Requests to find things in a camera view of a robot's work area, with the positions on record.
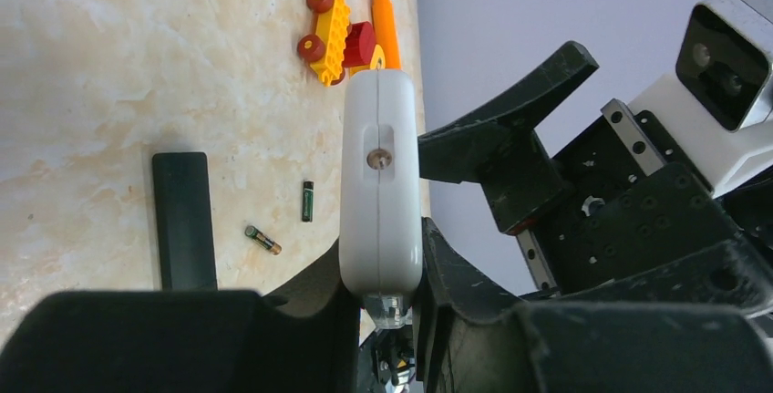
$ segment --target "black metal bracket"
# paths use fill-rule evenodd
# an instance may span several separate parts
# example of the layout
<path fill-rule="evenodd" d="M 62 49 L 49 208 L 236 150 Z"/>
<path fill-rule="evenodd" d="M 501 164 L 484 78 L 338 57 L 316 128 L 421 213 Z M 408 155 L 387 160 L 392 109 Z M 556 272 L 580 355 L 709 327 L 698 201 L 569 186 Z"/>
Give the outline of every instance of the black metal bracket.
<path fill-rule="evenodd" d="M 496 98 L 420 136 L 421 177 L 480 183 L 500 232 L 519 232 L 569 187 L 534 128 L 596 69 L 585 47 L 567 42 Z"/>
<path fill-rule="evenodd" d="M 766 391 L 773 380 L 764 343 L 737 310 L 522 301 L 429 219 L 424 255 L 414 336 L 427 392 Z"/>

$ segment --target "battery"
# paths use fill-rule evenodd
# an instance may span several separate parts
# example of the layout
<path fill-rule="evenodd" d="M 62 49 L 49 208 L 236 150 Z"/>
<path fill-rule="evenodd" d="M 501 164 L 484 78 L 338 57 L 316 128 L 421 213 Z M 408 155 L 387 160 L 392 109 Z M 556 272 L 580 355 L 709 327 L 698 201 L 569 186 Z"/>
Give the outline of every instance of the battery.
<path fill-rule="evenodd" d="M 272 254 L 279 254 L 282 251 L 281 245 L 266 236 L 265 233 L 259 231 L 255 226 L 247 226 L 247 228 L 244 229 L 244 234 L 247 236 L 247 238 L 255 241 L 256 244 L 261 245 L 262 248 L 266 249 Z"/>
<path fill-rule="evenodd" d="M 304 202 L 301 208 L 301 221 L 311 222 L 314 218 L 314 182 L 304 181 Z"/>

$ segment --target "beige countertop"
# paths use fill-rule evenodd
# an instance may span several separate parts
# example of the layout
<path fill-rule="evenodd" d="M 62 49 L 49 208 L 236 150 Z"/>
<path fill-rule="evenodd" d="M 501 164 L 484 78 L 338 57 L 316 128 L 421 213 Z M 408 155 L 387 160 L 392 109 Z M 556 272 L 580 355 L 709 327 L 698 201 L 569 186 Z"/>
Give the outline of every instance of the beige countertop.
<path fill-rule="evenodd" d="M 369 0 L 346 2 L 370 20 Z M 392 3 L 423 131 L 416 0 Z M 208 155 L 220 288 L 270 292 L 330 247 L 345 82 L 296 55 L 311 22 L 305 0 L 2 0 L 0 343 L 52 292 L 160 287 L 158 151 Z"/>

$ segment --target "white wall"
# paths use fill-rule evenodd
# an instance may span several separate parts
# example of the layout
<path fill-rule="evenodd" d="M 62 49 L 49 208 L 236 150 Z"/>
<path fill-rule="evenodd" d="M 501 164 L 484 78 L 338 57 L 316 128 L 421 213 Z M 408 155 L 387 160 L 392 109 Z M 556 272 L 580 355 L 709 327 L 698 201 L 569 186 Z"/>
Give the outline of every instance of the white wall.
<path fill-rule="evenodd" d="M 601 69 L 537 128 L 555 154 L 610 98 L 630 100 L 673 68 L 697 1 L 418 0 L 427 130 L 488 101 L 573 39 Z M 432 182 L 430 196 L 435 222 L 459 253 L 515 294 L 534 289 L 479 185 Z"/>

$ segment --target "toy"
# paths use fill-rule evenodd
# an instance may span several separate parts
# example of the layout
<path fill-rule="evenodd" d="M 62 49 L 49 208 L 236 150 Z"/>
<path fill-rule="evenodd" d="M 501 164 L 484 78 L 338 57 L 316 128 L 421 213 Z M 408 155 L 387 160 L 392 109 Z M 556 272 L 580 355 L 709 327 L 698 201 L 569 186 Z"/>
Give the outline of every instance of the toy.
<path fill-rule="evenodd" d="M 400 69 L 400 49 L 397 45 L 395 12 L 390 0 L 373 0 L 373 28 L 376 30 L 376 43 L 384 48 L 385 67 Z"/>
<path fill-rule="evenodd" d="M 362 67 L 350 67 L 349 77 L 360 71 L 366 71 L 368 69 L 383 69 L 384 63 L 387 60 L 384 58 L 384 49 L 379 44 L 376 44 L 376 48 L 373 49 L 373 56 L 370 57 L 370 63 L 363 65 Z"/>
<path fill-rule="evenodd" d="M 370 64 L 376 49 L 376 32 L 369 22 L 352 24 L 352 31 L 346 37 L 344 67 L 362 67 Z"/>
<path fill-rule="evenodd" d="M 344 47 L 351 10 L 344 0 L 306 0 L 314 12 L 314 32 L 298 42 L 298 55 L 325 86 L 344 75 Z"/>

